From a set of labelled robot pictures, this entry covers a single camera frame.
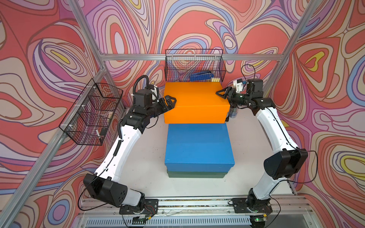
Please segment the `orange shoebox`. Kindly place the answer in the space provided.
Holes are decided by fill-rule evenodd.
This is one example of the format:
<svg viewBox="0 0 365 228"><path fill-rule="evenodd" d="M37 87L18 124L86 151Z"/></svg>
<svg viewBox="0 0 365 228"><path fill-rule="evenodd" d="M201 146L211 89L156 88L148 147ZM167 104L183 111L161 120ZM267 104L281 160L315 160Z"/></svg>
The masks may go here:
<svg viewBox="0 0 365 228"><path fill-rule="evenodd" d="M175 107L164 114L166 124L223 124L229 102L215 93L219 82L168 82L164 95L176 99Z"/></svg>

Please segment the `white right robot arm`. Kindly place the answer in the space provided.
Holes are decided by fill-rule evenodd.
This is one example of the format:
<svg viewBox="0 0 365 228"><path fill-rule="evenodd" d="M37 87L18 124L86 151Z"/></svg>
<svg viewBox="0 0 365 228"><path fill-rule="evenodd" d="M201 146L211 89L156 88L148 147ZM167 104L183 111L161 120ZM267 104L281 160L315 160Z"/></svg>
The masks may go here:
<svg viewBox="0 0 365 228"><path fill-rule="evenodd" d="M298 173L308 157L308 151L300 149L283 126L276 106L269 97L259 97L258 92L237 93L231 86L219 90L216 95L229 101L233 108L249 108L258 119L273 150L273 155L264 161L265 173L251 188L246 199L248 210L254 212L268 207L276 187Z"/></svg>

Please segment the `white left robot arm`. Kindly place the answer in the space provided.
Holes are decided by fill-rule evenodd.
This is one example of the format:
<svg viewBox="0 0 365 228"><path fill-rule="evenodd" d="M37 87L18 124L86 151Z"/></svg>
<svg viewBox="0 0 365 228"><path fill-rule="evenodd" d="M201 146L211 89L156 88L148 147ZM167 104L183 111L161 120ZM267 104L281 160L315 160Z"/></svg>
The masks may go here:
<svg viewBox="0 0 365 228"><path fill-rule="evenodd" d="M134 145L150 124L150 119L174 109L176 102L176 98L165 96L152 104L134 104L119 120L118 136L106 158L94 174L87 174L83 179L85 190L91 198L117 208L128 206L135 213L144 210L145 195L121 184L122 169Z"/></svg>

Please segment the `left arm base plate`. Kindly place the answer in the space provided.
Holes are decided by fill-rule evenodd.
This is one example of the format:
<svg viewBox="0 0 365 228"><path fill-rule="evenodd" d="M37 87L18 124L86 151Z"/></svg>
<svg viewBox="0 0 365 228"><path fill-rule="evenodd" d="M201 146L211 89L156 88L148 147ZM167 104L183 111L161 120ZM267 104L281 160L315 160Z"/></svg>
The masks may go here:
<svg viewBox="0 0 365 228"><path fill-rule="evenodd" d="M158 199L142 199L137 206L122 205L120 215L155 215L158 212Z"/></svg>

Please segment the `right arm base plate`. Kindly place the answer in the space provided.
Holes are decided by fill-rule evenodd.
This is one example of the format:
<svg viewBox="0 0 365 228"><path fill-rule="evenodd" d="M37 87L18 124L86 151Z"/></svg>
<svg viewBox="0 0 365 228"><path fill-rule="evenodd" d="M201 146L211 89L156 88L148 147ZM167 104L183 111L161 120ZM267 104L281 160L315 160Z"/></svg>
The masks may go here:
<svg viewBox="0 0 365 228"><path fill-rule="evenodd" d="M273 212L270 199L259 200L249 197L232 198L229 205L233 206L235 213L271 214Z"/></svg>

